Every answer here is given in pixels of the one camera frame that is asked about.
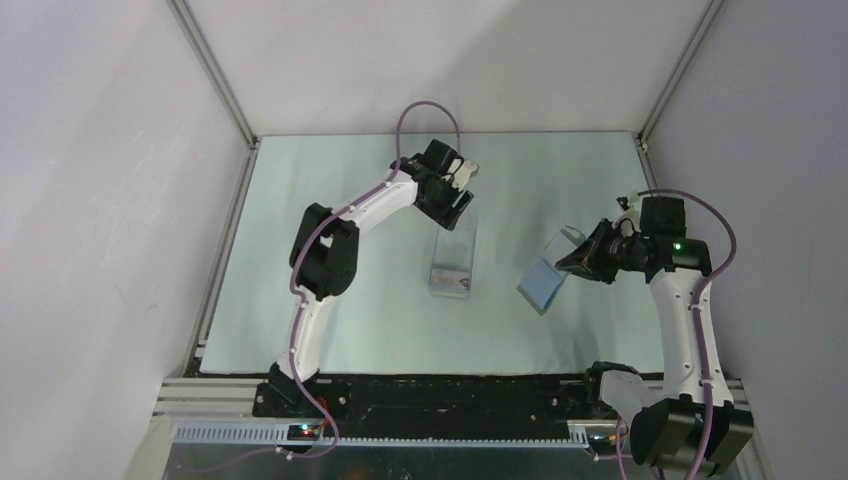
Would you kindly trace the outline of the blue card wallet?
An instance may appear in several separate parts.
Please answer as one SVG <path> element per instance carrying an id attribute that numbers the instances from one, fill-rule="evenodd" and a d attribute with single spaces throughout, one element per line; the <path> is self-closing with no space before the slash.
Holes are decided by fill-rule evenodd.
<path id="1" fill-rule="evenodd" d="M 576 250 L 586 235 L 572 226 L 560 229 L 522 275 L 517 290 L 540 316 L 547 313 L 568 273 L 558 270 L 556 263 Z"/>

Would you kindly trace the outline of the clear acrylic card holder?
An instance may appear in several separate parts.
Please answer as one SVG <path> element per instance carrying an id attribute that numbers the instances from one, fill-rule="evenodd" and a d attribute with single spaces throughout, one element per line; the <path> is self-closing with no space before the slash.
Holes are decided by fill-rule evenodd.
<path id="1" fill-rule="evenodd" d="M 433 258 L 430 272 L 433 268 L 447 268 L 457 270 L 469 270 L 473 280 L 473 266 L 476 248 L 476 236 L 478 229 L 478 216 L 475 212 L 466 212 L 459 219 L 456 228 L 451 231 L 439 227 L 437 229 Z M 429 287 L 431 295 L 436 297 L 455 298 L 467 300 L 467 297 L 434 295 Z"/>

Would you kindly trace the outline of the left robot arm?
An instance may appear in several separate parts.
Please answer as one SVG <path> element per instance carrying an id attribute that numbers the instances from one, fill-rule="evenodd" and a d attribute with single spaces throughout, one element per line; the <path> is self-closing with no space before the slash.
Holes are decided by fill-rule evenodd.
<path id="1" fill-rule="evenodd" d="M 336 301 L 352 285 L 362 237 L 390 216 L 414 207 L 445 230 L 453 230 L 474 195 L 477 163 L 433 140 L 411 157 L 398 157 L 385 179 L 337 207 L 306 208 L 290 254 L 291 293 L 296 297 L 288 344 L 267 381 L 278 404 L 304 416 L 318 403 L 307 383 L 320 370 L 320 349 Z"/>

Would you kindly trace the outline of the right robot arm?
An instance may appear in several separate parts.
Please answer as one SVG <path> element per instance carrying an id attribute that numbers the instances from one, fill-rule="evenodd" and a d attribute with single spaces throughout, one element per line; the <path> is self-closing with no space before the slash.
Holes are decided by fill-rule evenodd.
<path id="1" fill-rule="evenodd" d="M 617 198 L 620 216 L 601 219 L 555 267 L 604 284 L 620 272 L 643 274 L 658 313 L 662 388 L 650 389 L 633 367 L 596 361 L 585 372 L 581 402 L 593 417 L 616 414 L 637 464 L 694 479 L 723 475 L 751 440 L 754 420 L 735 405 L 711 319 L 712 284 L 735 258 L 736 237 L 721 218 L 731 251 L 713 266 L 708 245 L 687 235 L 689 197 L 658 189 Z"/>

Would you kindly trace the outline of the stack of VIP cards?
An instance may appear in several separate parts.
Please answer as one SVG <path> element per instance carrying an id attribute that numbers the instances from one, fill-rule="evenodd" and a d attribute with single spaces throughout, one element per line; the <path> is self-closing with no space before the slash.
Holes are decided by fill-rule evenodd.
<path id="1" fill-rule="evenodd" d="M 469 270 L 433 268 L 428 287 L 434 295 L 467 297 L 471 290 L 472 275 Z"/>

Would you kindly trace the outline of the right controller board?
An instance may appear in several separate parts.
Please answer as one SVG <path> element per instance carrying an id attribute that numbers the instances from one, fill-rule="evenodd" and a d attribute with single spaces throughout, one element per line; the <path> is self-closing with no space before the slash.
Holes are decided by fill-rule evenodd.
<path id="1" fill-rule="evenodd" d="M 595 461 L 614 460 L 617 457 L 616 438 L 614 435 L 590 435 L 585 451 Z"/>

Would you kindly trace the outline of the controller board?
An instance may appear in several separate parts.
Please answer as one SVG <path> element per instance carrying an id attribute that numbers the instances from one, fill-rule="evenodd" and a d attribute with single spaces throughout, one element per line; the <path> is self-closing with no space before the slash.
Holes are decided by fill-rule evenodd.
<path id="1" fill-rule="evenodd" d="M 314 442 L 320 440 L 322 434 L 323 427 L 321 425 L 290 424 L 286 432 L 286 440 L 289 442 Z"/>
<path id="2" fill-rule="evenodd" d="M 614 460 L 617 457 L 616 438 L 614 435 L 590 435 L 585 451 L 595 461 Z"/>

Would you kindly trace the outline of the left controller board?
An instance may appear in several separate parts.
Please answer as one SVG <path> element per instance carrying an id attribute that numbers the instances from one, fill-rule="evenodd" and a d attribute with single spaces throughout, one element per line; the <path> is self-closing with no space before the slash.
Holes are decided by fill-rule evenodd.
<path id="1" fill-rule="evenodd" d="M 323 427 L 321 425 L 290 424 L 286 432 L 286 440 L 289 442 L 314 442 L 320 440 L 322 434 Z"/>

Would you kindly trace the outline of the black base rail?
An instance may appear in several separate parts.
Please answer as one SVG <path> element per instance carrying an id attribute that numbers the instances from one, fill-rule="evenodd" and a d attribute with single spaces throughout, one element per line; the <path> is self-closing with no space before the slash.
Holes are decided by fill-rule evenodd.
<path id="1" fill-rule="evenodd" d="M 284 403 L 267 377 L 254 389 L 251 417 L 322 420 L 329 413 L 340 438 L 567 439 L 571 421 L 616 417 L 591 399 L 579 374 L 319 374 L 305 384 L 318 403 L 299 406 Z"/>

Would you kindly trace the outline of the right aluminium frame post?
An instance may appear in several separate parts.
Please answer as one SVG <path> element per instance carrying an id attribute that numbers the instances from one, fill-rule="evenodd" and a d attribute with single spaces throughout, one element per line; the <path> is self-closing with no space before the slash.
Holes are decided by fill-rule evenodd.
<path id="1" fill-rule="evenodd" d="M 648 151 L 650 138 L 660 123 L 660 120 L 678 90 L 678 87 L 681 85 L 684 77 L 693 65 L 701 50 L 703 42 L 711 32 L 713 25 L 722 13 L 725 5 L 725 0 L 709 0 L 706 3 L 706 6 L 700 14 L 695 27 L 686 40 L 683 49 L 675 61 L 660 90 L 660 93 L 649 109 L 648 115 L 636 136 L 638 139 L 638 145 L 643 152 Z"/>

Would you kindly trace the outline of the aluminium frame post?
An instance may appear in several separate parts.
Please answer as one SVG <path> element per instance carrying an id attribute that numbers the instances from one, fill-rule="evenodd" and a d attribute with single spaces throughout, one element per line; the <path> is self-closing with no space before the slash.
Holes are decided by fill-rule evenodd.
<path id="1" fill-rule="evenodd" d="M 660 123 L 660 120 L 678 90 L 678 87 L 681 85 L 684 77 L 693 65 L 701 50 L 703 42 L 711 32 L 713 25 L 722 13 L 725 5 L 725 0 L 709 0 L 706 3 L 706 6 L 700 14 L 695 27 L 686 40 L 683 49 L 675 61 L 660 90 L 660 93 L 649 109 L 648 115 L 636 136 L 638 139 L 638 145 L 643 152 L 648 151 L 650 138 Z"/>
<path id="2" fill-rule="evenodd" d="M 167 0 L 166 4 L 170 8 L 195 58 L 208 77 L 213 90 L 234 123 L 245 145 L 249 149 L 255 149 L 258 143 L 258 136 L 251 127 L 237 99 L 237 95 L 218 61 L 214 49 L 190 3 L 185 0 Z"/>

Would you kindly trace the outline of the left aluminium frame post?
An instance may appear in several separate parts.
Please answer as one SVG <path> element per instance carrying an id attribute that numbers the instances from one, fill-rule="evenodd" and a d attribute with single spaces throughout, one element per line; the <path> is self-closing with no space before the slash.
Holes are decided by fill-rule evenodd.
<path id="1" fill-rule="evenodd" d="M 237 99 L 237 95 L 218 61 L 214 49 L 190 3 L 185 0 L 167 0 L 166 4 L 170 8 L 195 58 L 208 77 L 213 90 L 234 123 L 245 145 L 249 149 L 255 149 L 258 143 L 258 136 L 251 127 Z"/>

